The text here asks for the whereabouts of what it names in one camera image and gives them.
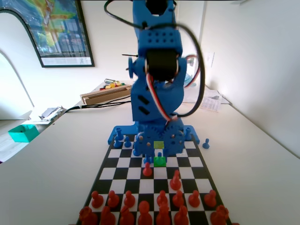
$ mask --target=picture frame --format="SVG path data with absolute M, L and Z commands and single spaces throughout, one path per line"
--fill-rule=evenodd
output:
M 0 13 L 19 19 L 43 68 L 95 66 L 79 0 L 0 0 Z

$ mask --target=teal container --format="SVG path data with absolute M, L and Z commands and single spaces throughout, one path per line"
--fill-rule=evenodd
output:
M 39 135 L 38 129 L 34 125 L 19 125 L 8 133 L 15 142 L 31 142 Z

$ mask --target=black and white chessboard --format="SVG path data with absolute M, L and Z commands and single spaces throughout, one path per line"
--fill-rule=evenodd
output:
M 115 191 L 120 197 L 120 203 L 116 208 L 111 209 L 111 212 L 116 217 L 116 224 L 119 224 L 120 209 L 124 206 L 125 193 L 130 190 L 135 197 L 135 204 L 130 208 L 130 211 L 135 217 L 135 224 L 137 225 L 137 219 L 140 215 L 138 204 L 143 200 L 146 200 L 149 203 L 149 213 L 152 215 L 152 223 L 155 224 L 155 218 L 159 213 L 156 199 L 159 192 L 164 190 L 168 198 L 169 215 L 172 219 L 172 224 L 174 224 L 173 218 L 179 208 L 172 203 L 172 197 L 175 195 L 176 191 L 171 189 L 170 180 L 173 178 L 175 170 L 179 170 L 180 181 L 182 183 L 180 190 L 184 194 L 184 205 L 188 210 L 187 216 L 190 224 L 211 225 L 210 215 L 216 207 L 211 208 L 206 206 L 204 203 L 204 196 L 213 189 L 217 193 L 217 206 L 223 205 L 223 203 L 196 142 L 185 142 L 183 152 L 168 157 L 166 167 L 153 167 L 152 163 L 150 166 L 153 169 L 153 173 L 151 176 L 145 177 L 143 175 L 143 168 L 145 167 L 143 159 L 145 156 L 140 155 L 136 157 L 133 155 L 133 141 L 135 135 L 128 136 L 132 143 L 131 147 L 126 148 L 124 143 L 120 148 L 115 148 L 113 143 L 109 146 L 84 206 L 89 206 L 92 211 L 97 214 L 100 222 L 101 210 L 104 205 L 107 205 L 108 193 L 111 190 Z M 162 150 L 155 150 L 156 156 L 158 152 L 162 153 Z M 200 193 L 201 203 L 197 208 L 191 207 L 188 203 L 188 197 L 194 190 L 198 190 Z M 98 191 L 104 198 L 105 204 L 98 209 L 93 208 L 91 205 L 91 193 L 93 191 Z M 227 225 L 231 224 L 230 219 L 228 219 Z

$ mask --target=red pawn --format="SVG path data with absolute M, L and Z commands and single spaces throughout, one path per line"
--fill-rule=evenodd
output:
M 111 208 L 115 208 L 119 204 L 119 200 L 120 200 L 119 196 L 117 196 L 114 193 L 114 191 L 110 191 L 108 193 L 108 196 L 109 196 L 108 202 L 107 202 L 108 206 Z
M 127 191 L 125 195 L 126 198 L 124 200 L 124 204 L 131 208 L 135 204 L 135 197 L 131 194 L 131 191 Z
M 157 197 L 156 202 L 157 202 L 158 206 L 160 206 L 161 203 L 167 203 L 168 204 L 168 199 L 165 196 L 165 191 L 161 190 L 159 192 L 159 196 Z
M 173 196 L 173 204 L 176 206 L 176 207 L 180 207 L 183 205 L 184 203 L 184 200 L 183 200 L 183 197 L 182 197 L 182 192 L 180 190 L 177 191 L 176 195 Z
M 175 170 L 173 179 L 170 180 L 170 186 L 174 191 L 177 191 L 181 188 L 181 182 L 179 180 L 179 170 Z
M 214 190 L 210 190 L 210 193 L 204 196 L 204 202 L 209 207 L 215 207 L 217 204 L 216 192 Z
M 149 177 L 152 174 L 152 169 L 150 168 L 150 164 L 146 163 L 145 164 L 145 168 L 143 169 L 142 173 L 144 174 L 144 176 Z
M 199 192 L 197 190 L 193 191 L 193 193 L 188 197 L 188 202 L 194 208 L 200 205 Z
M 169 217 L 169 207 L 168 204 L 162 202 L 159 207 L 159 214 L 156 216 L 157 225 L 170 225 L 171 219 Z
M 92 209 L 89 206 L 84 207 L 79 212 L 79 220 L 82 225 L 97 225 L 98 217 L 95 213 L 92 213 Z
M 120 225 L 134 225 L 135 218 L 131 212 L 129 212 L 129 207 L 124 205 L 121 209 Z
M 103 197 L 102 195 L 98 194 L 98 191 L 93 191 L 92 192 L 92 206 L 94 208 L 99 208 L 103 204 Z
M 141 215 L 138 219 L 138 225 L 152 225 L 152 217 L 149 214 L 149 203 L 147 201 L 140 202 L 139 211 Z
M 174 216 L 175 225 L 188 225 L 188 209 L 182 205 L 180 206 L 179 212 Z
M 100 225 L 114 225 L 116 222 L 116 217 L 111 213 L 108 206 L 103 207 L 101 212 Z
M 210 215 L 212 225 L 226 225 L 226 220 L 229 218 L 229 211 L 223 205 L 217 207 L 216 212 Z

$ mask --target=white table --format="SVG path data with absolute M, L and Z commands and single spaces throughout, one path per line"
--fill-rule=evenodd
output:
M 184 104 L 185 111 L 191 105 Z M 0 165 L 0 224 L 75 224 L 115 125 L 130 125 L 130 104 L 68 112 Z M 300 161 L 230 105 L 198 110 L 194 125 L 212 178 L 241 225 L 300 221 Z

